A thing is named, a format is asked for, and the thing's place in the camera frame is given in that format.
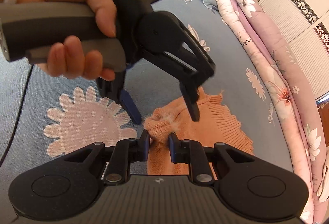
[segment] round pad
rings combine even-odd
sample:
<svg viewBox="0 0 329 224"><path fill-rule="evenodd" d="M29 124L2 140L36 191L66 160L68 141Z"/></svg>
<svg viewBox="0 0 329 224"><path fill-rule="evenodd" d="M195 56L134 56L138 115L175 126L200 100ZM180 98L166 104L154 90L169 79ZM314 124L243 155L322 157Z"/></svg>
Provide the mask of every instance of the round pad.
<svg viewBox="0 0 329 224"><path fill-rule="evenodd" d="M56 197L70 188L70 181L59 175L47 175L38 178L32 184L34 193L41 197Z"/></svg>
<svg viewBox="0 0 329 224"><path fill-rule="evenodd" d="M257 176L248 181L248 189L254 195L272 198L283 194L286 184L273 176Z"/></svg>

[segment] orange knit sweater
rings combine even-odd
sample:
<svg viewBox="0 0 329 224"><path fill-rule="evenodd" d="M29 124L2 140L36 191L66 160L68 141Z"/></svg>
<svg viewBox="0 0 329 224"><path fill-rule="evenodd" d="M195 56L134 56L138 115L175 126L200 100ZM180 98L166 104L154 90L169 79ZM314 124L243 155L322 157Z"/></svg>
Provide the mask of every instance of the orange knit sweater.
<svg viewBox="0 0 329 224"><path fill-rule="evenodd" d="M188 174L188 165L171 163L167 144L171 132L175 132L179 140L197 140L207 147L213 147L216 142L224 142L253 154L252 141L240 129L241 123L236 116L231 115L227 106L221 105L222 94L207 95L203 88L199 88L199 95L199 122L191 120L183 97L163 108L157 108L146 119L144 128L151 136L148 174Z"/></svg>

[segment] decorative border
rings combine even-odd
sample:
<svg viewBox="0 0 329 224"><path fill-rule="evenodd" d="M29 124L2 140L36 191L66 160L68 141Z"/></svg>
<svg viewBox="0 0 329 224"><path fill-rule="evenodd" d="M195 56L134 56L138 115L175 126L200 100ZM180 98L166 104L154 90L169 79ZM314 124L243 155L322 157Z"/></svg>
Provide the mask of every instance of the decorative border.
<svg viewBox="0 0 329 224"><path fill-rule="evenodd" d="M308 22L312 25L314 24L319 18L314 13L314 11L309 7L305 0L291 0L297 6L297 8L304 14L305 18Z"/></svg>
<svg viewBox="0 0 329 224"><path fill-rule="evenodd" d="M327 53L329 54L329 32L323 25L323 23L320 23L314 28L315 32L319 36L320 40L322 40L323 46L325 47Z"/></svg>

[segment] black cable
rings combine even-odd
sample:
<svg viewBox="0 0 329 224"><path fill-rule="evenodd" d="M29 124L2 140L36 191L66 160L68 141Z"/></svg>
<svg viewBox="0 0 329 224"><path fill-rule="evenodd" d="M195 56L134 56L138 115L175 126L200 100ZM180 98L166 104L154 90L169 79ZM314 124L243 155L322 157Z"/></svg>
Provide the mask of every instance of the black cable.
<svg viewBox="0 0 329 224"><path fill-rule="evenodd" d="M19 219L19 216L17 216L17 217L15 217L9 224L13 224L13 223L15 223L16 222L16 220L18 220Z"/></svg>
<svg viewBox="0 0 329 224"><path fill-rule="evenodd" d="M10 146L13 143L13 140L14 140L14 137L15 137L15 133L16 133L17 127L19 125L19 118L20 118L20 115L22 113L22 108L23 108L23 104L24 104L24 100L25 100L26 91L27 91L27 86L29 85L29 81L30 81L30 77L31 77L31 74L32 74L33 67L34 67L34 65L32 65L30 67L29 74L27 75L27 79L26 79L26 83L25 83L25 87L24 87L24 91L23 91L23 96L22 96L22 99L21 99L21 103L19 105L19 112L17 114L15 126L14 126L14 129L13 129L12 135L10 137L10 140L8 142L7 148L6 148L5 152L3 153L3 155L2 155L2 157L0 159L0 168L1 168L2 164L3 164L3 162L5 161L5 158L6 158L7 154L8 154L8 152L9 152Z"/></svg>

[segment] pink quilt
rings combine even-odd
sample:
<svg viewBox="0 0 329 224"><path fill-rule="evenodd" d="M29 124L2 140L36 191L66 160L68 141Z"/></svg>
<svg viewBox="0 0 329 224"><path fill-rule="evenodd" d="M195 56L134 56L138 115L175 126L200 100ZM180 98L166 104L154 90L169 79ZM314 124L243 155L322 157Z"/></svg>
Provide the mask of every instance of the pink quilt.
<svg viewBox="0 0 329 224"><path fill-rule="evenodd" d="M287 87L277 71L260 52L254 40L250 38L250 35L239 20L240 15L243 15L243 11L238 7L237 2L235 0L216 0L216 2L223 20L241 42L269 91L290 151L293 171L305 181L309 188L309 200L302 216L304 221L312 224L312 221L307 221L311 220L311 217L313 218L314 211L310 168L308 167L305 147L295 120L292 105L286 99Z"/></svg>
<svg viewBox="0 0 329 224"><path fill-rule="evenodd" d="M234 0L226 0L225 3L223 3L224 0L216 1L222 17L225 17L223 12L226 12L230 18L232 17L231 20L229 17L225 17L225 20L231 24L230 27L236 35L237 32L240 33L241 44L251 57L271 94L289 147L294 172L303 178L308 186L311 185L309 186L309 201L301 218L306 223L320 223L324 218L328 202L320 203L315 193L321 183L326 151L321 119L310 84L295 62L279 28L264 13L257 0L235 0L240 10L233 8ZM250 36L235 11L239 14L244 13L275 63L271 65L269 58L265 58L265 54L261 54L259 45L254 44L251 39L249 41ZM262 71L263 67L267 67L267 72ZM269 76L272 77L271 80L263 78Z"/></svg>

